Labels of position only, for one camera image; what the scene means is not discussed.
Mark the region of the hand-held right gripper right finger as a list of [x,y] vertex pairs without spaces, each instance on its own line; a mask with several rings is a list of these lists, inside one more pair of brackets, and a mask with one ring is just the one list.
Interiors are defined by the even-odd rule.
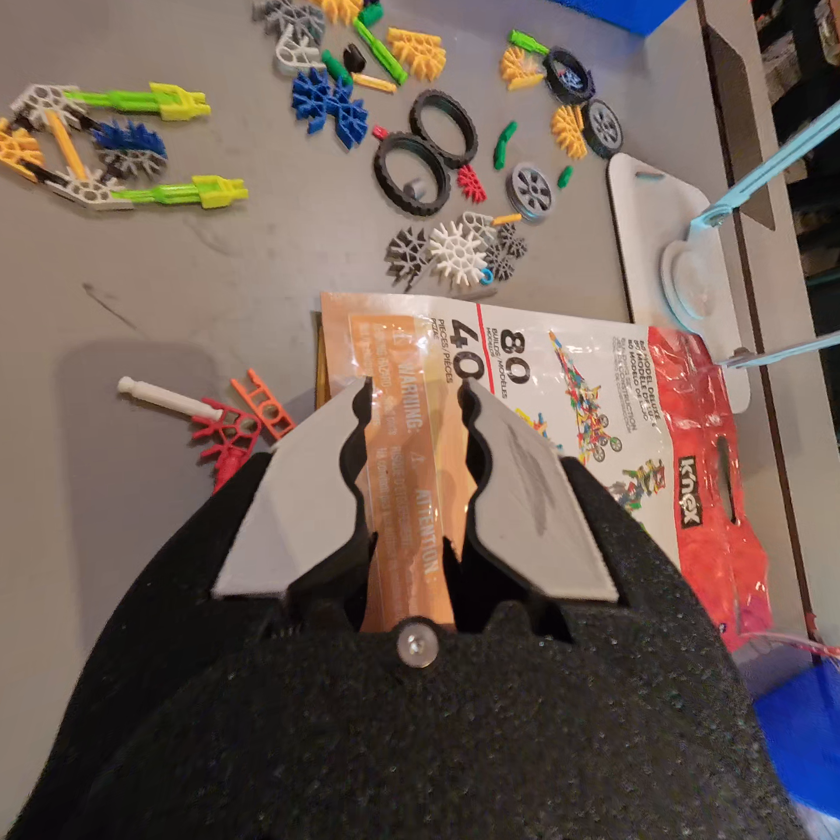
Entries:
[[480,384],[463,384],[467,502],[460,569],[548,601],[616,604],[619,591],[560,453]]

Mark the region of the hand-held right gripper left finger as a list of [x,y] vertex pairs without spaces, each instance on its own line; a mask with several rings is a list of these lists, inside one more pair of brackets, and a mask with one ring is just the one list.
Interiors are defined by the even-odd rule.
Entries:
[[367,459],[371,400],[371,378],[356,379],[273,447],[213,597],[291,595],[366,567],[356,480]]

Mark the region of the lime and gray toy assembly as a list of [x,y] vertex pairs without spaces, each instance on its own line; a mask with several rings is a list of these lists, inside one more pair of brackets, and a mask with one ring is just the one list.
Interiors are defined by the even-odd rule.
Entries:
[[148,205],[214,210],[249,198],[242,180],[219,175],[162,183],[169,155],[157,132],[131,119],[102,122],[91,116],[92,110],[102,110],[189,122],[212,111],[200,91],[159,82],[146,91],[39,83],[28,86],[10,108],[13,118],[1,121],[2,167],[89,211]]

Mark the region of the blue plastic bin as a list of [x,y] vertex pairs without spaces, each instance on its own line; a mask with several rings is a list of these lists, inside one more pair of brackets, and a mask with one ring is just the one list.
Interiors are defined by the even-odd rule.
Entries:
[[819,665],[753,703],[777,775],[792,800],[839,817],[839,672]]
[[686,1],[554,1],[589,18],[647,37]]

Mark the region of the red connector with rod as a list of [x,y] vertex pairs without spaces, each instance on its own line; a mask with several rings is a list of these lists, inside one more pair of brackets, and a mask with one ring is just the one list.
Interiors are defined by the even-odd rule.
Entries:
[[211,459],[214,468],[213,494],[217,494],[247,462],[261,435],[263,424],[257,416],[205,397],[202,411],[192,417],[197,430],[193,441],[204,440],[208,445],[201,453]]

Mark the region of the printed plastic toy bag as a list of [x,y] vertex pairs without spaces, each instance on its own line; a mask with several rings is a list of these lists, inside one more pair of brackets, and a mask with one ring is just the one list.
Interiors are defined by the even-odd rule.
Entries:
[[363,629],[452,623],[476,483],[458,390],[478,382],[578,459],[686,577],[725,645],[771,630],[768,558],[743,509],[725,374],[695,335],[443,297],[323,292],[332,396],[372,380],[358,485],[378,542]]

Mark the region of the white snowflake connector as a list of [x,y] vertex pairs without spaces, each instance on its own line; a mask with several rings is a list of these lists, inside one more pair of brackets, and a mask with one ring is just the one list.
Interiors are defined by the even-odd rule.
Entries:
[[469,230],[465,233],[462,224],[451,222],[435,226],[428,250],[442,279],[457,287],[480,284],[487,268],[487,244],[477,234]]

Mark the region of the gray wheel hub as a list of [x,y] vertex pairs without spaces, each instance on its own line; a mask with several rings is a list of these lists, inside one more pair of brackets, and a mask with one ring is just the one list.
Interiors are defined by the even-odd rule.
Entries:
[[519,163],[511,169],[506,180],[506,192],[514,212],[530,223],[544,222],[553,211],[551,185],[531,163]]

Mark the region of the black rubber tire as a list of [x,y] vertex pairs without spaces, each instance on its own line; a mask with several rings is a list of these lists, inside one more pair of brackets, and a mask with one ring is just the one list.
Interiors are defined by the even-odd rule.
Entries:
[[[430,202],[413,197],[400,187],[391,177],[386,159],[389,154],[404,151],[425,163],[436,185],[436,196]],[[398,209],[415,217],[436,215],[448,202],[451,194],[451,181],[448,168],[433,145],[413,133],[390,132],[379,143],[373,159],[373,172],[385,197]]]
[[[465,149],[462,154],[447,151],[433,141],[423,121],[424,111],[428,109],[440,111],[452,119],[464,139]],[[410,109],[408,122],[412,132],[430,145],[447,168],[459,170],[470,165],[476,157],[479,148],[476,126],[464,107],[446,92],[434,88],[422,92]]]

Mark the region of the black wheel with gray hub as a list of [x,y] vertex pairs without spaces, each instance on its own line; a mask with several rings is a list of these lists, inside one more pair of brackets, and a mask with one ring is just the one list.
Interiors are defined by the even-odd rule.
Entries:
[[583,109],[583,136],[597,156],[609,161],[624,143],[624,132],[615,112],[601,99],[590,99]]

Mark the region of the light blue stand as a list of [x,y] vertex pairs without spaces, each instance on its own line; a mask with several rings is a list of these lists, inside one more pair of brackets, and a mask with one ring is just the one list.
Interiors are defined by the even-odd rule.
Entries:
[[717,230],[756,192],[782,174],[839,128],[839,103],[784,143],[767,161],[737,181],[714,204],[693,218],[682,239],[661,255],[659,275],[668,306],[682,327],[701,337],[716,310],[716,295],[728,278],[712,259]]

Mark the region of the blue snowflake connector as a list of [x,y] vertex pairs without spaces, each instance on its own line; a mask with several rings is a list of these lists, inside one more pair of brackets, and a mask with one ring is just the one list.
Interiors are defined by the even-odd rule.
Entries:
[[353,99],[353,87],[343,79],[333,80],[327,70],[314,67],[299,71],[291,87],[290,106],[298,120],[308,125],[308,134],[320,132],[328,118],[347,150],[360,145],[369,130],[369,112],[362,99]]

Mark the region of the black wheel with blue connector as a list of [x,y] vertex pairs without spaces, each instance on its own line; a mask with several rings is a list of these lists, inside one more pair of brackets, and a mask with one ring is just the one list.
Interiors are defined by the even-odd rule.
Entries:
[[552,48],[542,60],[546,82],[564,106],[583,106],[595,95],[591,72],[568,50]]

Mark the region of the pale gray fan connector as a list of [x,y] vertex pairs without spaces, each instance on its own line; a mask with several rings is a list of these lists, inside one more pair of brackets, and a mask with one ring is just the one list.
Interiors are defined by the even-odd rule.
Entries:
[[326,66],[321,61],[319,46],[311,44],[307,36],[297,41],[294,28],[289,26],[276,44],[274,68],[283,76],[296,77],[299,72],[322,71]]

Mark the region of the long lime green rod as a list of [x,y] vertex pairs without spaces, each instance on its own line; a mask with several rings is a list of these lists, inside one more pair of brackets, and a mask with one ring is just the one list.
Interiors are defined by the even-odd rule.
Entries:
[[391,51],[372,34],[372,32],[363,24],[359,16],[356,16],[353,19],[352,26],[358,36],[360,36],[363,42],[365,42],[368,46],[373,57],[394,80],[394,83],[397,86],[404,84],[407,79],[407,72],[404,70],[400,62],[394,57]]

